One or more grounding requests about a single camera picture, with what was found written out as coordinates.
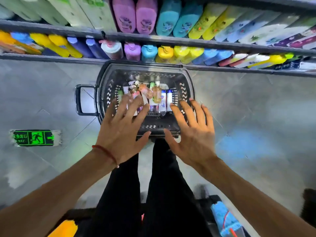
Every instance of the gray tile floor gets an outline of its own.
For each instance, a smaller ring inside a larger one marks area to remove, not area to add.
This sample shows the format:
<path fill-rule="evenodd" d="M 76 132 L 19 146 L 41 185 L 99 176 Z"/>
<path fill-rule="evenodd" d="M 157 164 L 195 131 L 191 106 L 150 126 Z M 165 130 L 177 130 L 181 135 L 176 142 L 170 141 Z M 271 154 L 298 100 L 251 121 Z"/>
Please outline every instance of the gray tile floor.
<path fill-rule="evenodd" d="M 101 66 L 0 60 L 0 205 L 10 205 L 69 168 L 95 143 L 94 117 L 75 111 L 76 84 L 94 84 Z M 191 71 L 197 100 L 214 116 L 216 151 L 234 171 L 299 214 L 302 191 L 316 188 L 316 79 L 262 74 Z M 93 112 L 92 90 L 81 94 Z M 59 147 L 14 147 L 11 129 L 62 130 Z M 153 145 L 140 153 L 141 191 L 148 189 Z M 227 198 L 179 161 L 194 190 L 207 184 L 247 226 Z M 82 195 L 77 206 L 98 202 L 109 176 Z"/>

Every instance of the red bracelet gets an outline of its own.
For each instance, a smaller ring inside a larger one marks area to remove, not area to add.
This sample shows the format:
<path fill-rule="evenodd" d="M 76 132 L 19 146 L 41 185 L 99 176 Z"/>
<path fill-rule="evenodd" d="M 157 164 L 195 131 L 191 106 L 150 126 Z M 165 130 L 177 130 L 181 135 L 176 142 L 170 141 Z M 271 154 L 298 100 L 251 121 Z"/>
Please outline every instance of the red bracelet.
<path fill-rule="evenodd" d="M 109 152 L 103 146 L 93 145 L 92 148 L 98 148 L 98 149 L 102 150 L 107 155 L 107 157 L 110 157 L 113 160 L 113 162 L 116 164 L 116 167 L 119 168 L 119 165 L 118 165 L 116 159 L 114 158 L 114 156 L 111 154 L 111 152 Z"/>

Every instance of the person's right hand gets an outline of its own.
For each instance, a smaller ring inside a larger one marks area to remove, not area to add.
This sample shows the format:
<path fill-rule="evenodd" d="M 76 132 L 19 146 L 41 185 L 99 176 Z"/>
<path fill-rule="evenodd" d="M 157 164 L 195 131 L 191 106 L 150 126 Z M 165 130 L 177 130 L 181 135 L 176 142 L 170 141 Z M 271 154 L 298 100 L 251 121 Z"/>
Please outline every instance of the person's right hand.
<path fill-rule="evenodd" d="M 190 101 L 194 107 L 196 118 L 188 103 L 184 100 L 180 101 L 189 125 L 179 108 L 174 104 L 170 105 L 181 129 L 181 142 L 177 143 L 168 129 L 164 129 L 164 132 L 166 142 L 172 152 L 184 163 L 196 169 L 218 157 L 215 154 L 213 117 L 206 106 L 198 104 L 194 99 L 190 99 Z"/>

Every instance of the person's left hand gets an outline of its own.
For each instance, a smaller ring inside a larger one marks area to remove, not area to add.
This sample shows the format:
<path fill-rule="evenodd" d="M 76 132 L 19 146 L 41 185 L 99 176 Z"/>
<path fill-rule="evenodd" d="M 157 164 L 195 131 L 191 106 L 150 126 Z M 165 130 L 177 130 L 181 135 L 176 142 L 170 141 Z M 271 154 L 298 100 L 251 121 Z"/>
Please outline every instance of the person's left hand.
<path fill-rule="evenodd" d="M 116 100 L 111 102 L 105 113 L 96 145 L 106 148 L 116 159 L 117 164 L 123 163 L 139 153 L 148 141 L 150 131 L 136 141 L 140 125 L 149 111 L 149 104 L 146 104 L 133 119 L 134 113 L 142 101 L 141 95 L 137 96 L 129 104 L 127 110 L 126 105 L 130 102 L 130 97 L 124 95 L 116 114 L 114 109 Z"/>

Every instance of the hand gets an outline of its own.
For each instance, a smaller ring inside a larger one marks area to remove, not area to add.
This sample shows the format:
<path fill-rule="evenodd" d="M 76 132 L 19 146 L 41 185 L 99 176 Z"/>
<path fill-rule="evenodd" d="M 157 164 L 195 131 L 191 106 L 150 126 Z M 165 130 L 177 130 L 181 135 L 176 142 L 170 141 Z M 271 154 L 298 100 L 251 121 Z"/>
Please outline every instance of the hand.
<path fill-rule="evenodd" d="M 179 108 L 174 104 L 170 105 L 181 129 L 181 142 L 177 143 L 168 129 L 164 129 L 164 132 L 166 142 L 172 152 L 184 163 L 196 169 L 206 161 L 218 159 L 218 157 L 215 154 L 213 117 L 206 106 L 199 105 L 194 99 L 190 101 L 194 107 L 196 119 L 188 103 L 184 100 L 180 101 L 189 125 Z"/>
<path fill-rule="evenodd" d="M 116 114 L 114 109 L 115 100 L 110 103 L 105 113 L 96 145 L 106 148 L 114 156 L 117 164 L 123 163 L 139 153 L 148 141 L 150 131 L 147 131 L 136 141 L 140 125 L 149 111 L 149 104 L 146 104 L 133 119 L 134 113 L 142 101 L 141 95 L 137 96 L 132 102 L 128 95 L 124 95 Z"/>

